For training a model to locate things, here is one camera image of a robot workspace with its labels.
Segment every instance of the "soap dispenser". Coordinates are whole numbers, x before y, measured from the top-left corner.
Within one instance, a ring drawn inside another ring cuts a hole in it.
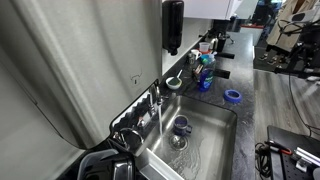
[[[184,2],[167,0],[162,3],[162,44],[172,56],[181,45]]]

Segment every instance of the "wall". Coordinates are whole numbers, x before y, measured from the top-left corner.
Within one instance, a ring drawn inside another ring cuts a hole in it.
[[[165,74],[187,51],[193,47],[210,28],[211,20],[184,18],[182,42],[176,56],[171,56],[167,50],[162,50],[162,74]]]
[[[240,19],[248,19],[249,16],[252,17],[257,3],[258,0],[243,0],[235,13]]]
[[[5,69],[0,46],[0,179],[55,179],[82,154],[50,124]]]
[[[80,148],[103,141],[112,119],[162,75],[159,1],[5,2],[3,49],[42,111]]]

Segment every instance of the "blue tape roll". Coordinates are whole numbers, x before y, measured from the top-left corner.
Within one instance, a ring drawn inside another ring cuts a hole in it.
[[[239,103],[242,100],[242,95],[233,89],[226,90],[223,94],[223,97],[226,101],[231,103]]]

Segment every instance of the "stainless steel sink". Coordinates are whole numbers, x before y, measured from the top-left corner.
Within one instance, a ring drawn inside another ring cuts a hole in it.
[[[170,145],[174,119],[184,115],[193,127],[187,148]],[[227,109],[178,96],[162,115],[163,136],[159,126],[147,137],[144,147],[184,179],[230,179],[237,115]]]
[[[149,149],[136,158],[136,166],[150,180],[183,180],[183,178]]]

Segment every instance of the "gray countertop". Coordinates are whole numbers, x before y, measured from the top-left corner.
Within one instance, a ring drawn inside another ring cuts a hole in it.
[[[221,106],[237,113],[238,123],[233,155],[232,179],[248,180],[255,178],[252,36],[241,33],[229,34],[235,40],[235,44],[231,44],[227,40],[223,52],[235,54],[235,58],[216,58],[216,68],[231,72],[229,79],[216,77],[209,91],[200,92],[197,84],[190,78],[192,66],[183,65],[185,59],[181,59],[164,75],[164,79],[169,76],[175,76],[182,68],[183,72],[180,78],[183,83],[180,89],[176,91],[169,90],[164,83],[161,83],[160,87],[162,95],[170,95],[175,92],[177,95]],[[236,105],[226,102],[223,99],[223,93],[227,89],[239,91],[243,97],[242,102]]]

